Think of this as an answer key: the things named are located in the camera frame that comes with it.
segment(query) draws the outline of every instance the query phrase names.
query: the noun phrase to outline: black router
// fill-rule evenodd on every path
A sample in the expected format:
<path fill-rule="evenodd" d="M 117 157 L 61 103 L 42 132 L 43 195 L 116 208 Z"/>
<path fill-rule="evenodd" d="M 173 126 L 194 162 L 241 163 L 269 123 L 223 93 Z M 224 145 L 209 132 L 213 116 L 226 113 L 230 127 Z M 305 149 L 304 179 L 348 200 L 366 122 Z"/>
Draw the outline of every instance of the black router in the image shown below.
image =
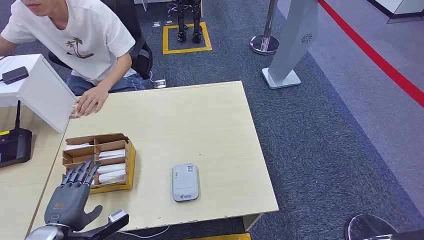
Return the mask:
<path fill-rule="evenodd" d="M 21 101 L 17 101 L 14 129 L 0 132 L 0 168 L 25 163 L 31 158 L 33 133 L 19 127 Z"/>

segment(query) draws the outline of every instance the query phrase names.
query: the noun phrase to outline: jeans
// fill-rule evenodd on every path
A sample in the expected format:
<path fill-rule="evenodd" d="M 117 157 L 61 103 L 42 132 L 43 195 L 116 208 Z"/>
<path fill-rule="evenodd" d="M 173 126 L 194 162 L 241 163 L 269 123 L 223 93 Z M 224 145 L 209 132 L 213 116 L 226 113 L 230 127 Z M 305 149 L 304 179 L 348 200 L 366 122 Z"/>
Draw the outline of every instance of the jeans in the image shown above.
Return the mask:
<path fill-rule="evenodd" d="M 91 82 L 84 80 L 79 76 L 70 75 L 67 78 L 66 85 L 70 88 L 70 90 L 76 96 L 81 96 L 87 90 L 94 88 Z M 143 79 L 140 74 L 136 73 L 131 76 L 125 76 L 121 78 L 112 88 L 109 90 L 109 93 L 122 93 L 122 92 L 131 92 L 131 91 L 139 91 L 145 90 L 146 88 L 143 86 Z"/>

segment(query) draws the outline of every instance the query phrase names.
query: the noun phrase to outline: stanchion post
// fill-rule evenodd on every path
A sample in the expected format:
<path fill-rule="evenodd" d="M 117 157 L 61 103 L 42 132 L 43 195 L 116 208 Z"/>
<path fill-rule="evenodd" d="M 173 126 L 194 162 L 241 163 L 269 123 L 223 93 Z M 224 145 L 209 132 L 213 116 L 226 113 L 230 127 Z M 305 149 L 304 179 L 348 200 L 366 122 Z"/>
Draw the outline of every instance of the stanchion post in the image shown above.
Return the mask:
<path fill-rule="evenodd" d="M 280 42 L 271 36 L 274 13 L 276 12 L 278 0 L 271 0 L 269 3 L 268 15 L 266 16 L 265 30 L 263 35 L 254 36 L 250 40 L 250 49 L 261 55 L 275 54 Z"/>

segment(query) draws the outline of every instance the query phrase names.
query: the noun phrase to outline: red floor stripe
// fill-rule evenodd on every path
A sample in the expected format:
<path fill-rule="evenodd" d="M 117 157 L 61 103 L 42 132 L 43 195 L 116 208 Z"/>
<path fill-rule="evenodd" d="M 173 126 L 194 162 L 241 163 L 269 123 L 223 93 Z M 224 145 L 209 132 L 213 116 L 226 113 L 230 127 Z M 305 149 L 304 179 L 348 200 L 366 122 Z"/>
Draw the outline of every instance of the red floor stripe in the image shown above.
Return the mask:
<path fill-rule="evenodd" d="M 401 89 L 403 89 L 418 104 L 424 107 L 424 92 L 404 77 L 390 63 L 388 63 L 378 52 L 376 52 L 355 30 L 349 26 L 339 14 L 325 1 L 318 0 L 324 10 L 332 17 L 339 27 L 362 49 L 362 51 L 385 72 Z"/>

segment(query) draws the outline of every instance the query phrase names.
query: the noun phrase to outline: mobile wifi device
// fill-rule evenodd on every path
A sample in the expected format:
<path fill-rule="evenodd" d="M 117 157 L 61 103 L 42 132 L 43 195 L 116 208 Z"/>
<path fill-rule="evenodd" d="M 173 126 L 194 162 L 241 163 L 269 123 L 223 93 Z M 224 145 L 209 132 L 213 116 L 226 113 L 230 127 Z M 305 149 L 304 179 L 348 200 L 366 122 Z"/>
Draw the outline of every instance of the mobile wifi device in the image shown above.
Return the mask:
<path fill-rule="evenodd" d="M 198 168 L 194 164 L 181 164 L 172 168 L 172 197 L 177 202 L 199 197 Z"/>

